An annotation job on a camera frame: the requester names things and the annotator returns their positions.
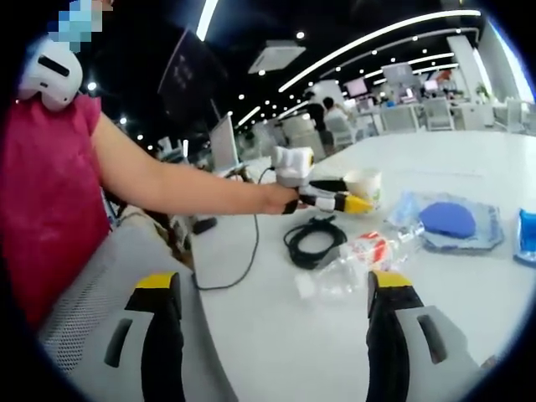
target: face mask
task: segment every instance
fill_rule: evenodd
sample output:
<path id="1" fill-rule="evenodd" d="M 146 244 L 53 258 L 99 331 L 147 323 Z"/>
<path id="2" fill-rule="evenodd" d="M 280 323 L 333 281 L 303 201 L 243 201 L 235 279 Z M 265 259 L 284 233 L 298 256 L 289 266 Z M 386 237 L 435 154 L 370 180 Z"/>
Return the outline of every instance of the face mask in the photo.
<path id="1" fill-rule="evenodd" d="M 102 31 L 102 3 L 98 0 L 75 0 L 69 11 L 60 11 L 58 21 L 49 25 L 49 37 L 54 42 L 69 44 L 74 53 L 82 42 L 90 42 L 91 34 Z"/>

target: pink shirt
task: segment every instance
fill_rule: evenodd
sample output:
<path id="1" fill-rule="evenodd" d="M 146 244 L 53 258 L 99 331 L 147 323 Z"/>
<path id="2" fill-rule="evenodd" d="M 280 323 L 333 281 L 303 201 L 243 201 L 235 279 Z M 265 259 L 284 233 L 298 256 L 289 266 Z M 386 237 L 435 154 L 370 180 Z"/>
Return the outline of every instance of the pink shirt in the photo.
<path id="1" fill-rule="evenodd" d="M 61 112 L 38 97 L 9 110 L 0 159 L 0 238 L 14 294 L 36 328 L 106 237 L 90 136 L 101 102 Z"/>

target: power cord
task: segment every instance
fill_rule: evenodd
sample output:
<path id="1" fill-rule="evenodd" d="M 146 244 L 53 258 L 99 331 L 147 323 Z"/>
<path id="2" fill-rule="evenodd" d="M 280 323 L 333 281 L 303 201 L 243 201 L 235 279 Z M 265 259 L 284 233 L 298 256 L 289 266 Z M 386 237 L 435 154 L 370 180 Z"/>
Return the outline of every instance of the power cord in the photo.
<path id="1" fill-rule="evenodd" d="M 331 249 L 348 241 L 346 234 L 332 224 L 334 219 L 335 216 L 330 216 L 326 219 L 312 218 L 306 224 L 302 224 L 286 232 L 283 241 L 288 248 L 291 260 L 295 265 L 306 270 L 313 270 Z M 308 235 L 316 232 L 323 232 L 331 235 L 333 239 L 332 245 L 317 253 L 307 253 L 306 251 L 300 250 L 300 243 L 302 240 Z"/>
<path id="2" fill-rule="evenodd" d="M 259 177 L 259 181 L 257 184 L 260 184 L 262 182 L 262 178 L 265 176 L 266 172 L 269 170 L 273 170 L 271 167 L 268 167 Z M 238 278 L 236 281 L 228 284 L 228 285 L 222 285 L 222 286 L 213 286 L 213 287 L 204 287 L 200 286 L 198 284 L 198 278 L 195 274 L 193 274 L 193 283 L 195 287 L 200 291 L 222 291 L 224 289 L 230 289 L 231 287 L 234 287 L 241 283 L 250 273 L 251 267 L 253 266 L 253 262 L 255 261 L 255 256 L 257 255 L 257 249 L 259 248 L 259 239 L 260 239 L 260 232 L 259 232 L 259 220 L 257 219 L 257 215 L 253 215 L 253 220 L 255 221 L 255 245 L 253 246 L 253 252 L 251 253 L 250 263 L 248 264 L 247 268 L 245 269 L 244 273 L 240 278 Z"/>

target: table surface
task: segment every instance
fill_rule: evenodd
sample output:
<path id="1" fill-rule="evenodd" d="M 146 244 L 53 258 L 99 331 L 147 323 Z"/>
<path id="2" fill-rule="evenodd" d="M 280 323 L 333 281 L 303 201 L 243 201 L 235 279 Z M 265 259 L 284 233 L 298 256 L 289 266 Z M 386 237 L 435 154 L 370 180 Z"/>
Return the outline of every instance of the table surface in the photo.
<path id="1" fill-rule="evenodd" d="M 253 169 L 260 172 L 267 163 Z M 365 167 L 383 172 L 383 207 L 374 217 L 338 214 L 335 224 L 349 236 L 378 228 L 404 190 L 449 192 L 500 207 L 507 239 L 489 255 L 421 251 L 404 270 L 422 301 L 438 306 L 465 333 L 477 363 L 502 353 L 536 285 L 536 270 L 512 260 L 518 208 L 536 204 L 536 138 L 487 131 L 372 137 L 322 161 L 313 176 L 341 177 Z M 283 244 L 287 230 L 319 214 L 308 209 L 260 216 L 260 245 L 249 275 L 230 290 L 201 292 L 219 359 L 241 401 L 366 400 L 366 295 L 337 305 L 301 300 L 294 284 L 300 270 Z M 327 242 L 321 235 L 306 241 L 309 247 Z M 193 241 L 199 283 L 234 281 L 254 243 L 252 217 L 220 218 Z"/>

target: plastic bottle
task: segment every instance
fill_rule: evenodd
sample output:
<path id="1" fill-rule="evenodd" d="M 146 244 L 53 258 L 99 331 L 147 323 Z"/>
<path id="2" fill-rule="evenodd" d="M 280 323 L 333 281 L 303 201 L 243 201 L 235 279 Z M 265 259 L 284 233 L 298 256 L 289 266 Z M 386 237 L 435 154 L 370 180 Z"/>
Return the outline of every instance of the plastic bottle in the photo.
<path id="1" fill-rule="evenodd" d="M 379 232 L 365 233 L 330 253 L 312 271 L 296 275 L 296 285 L 304 299 L 342 299 L 366 289 L 371 270 L 398 271 L 418 250 L 421 222 L 408 228 L 385 225 Z"/>

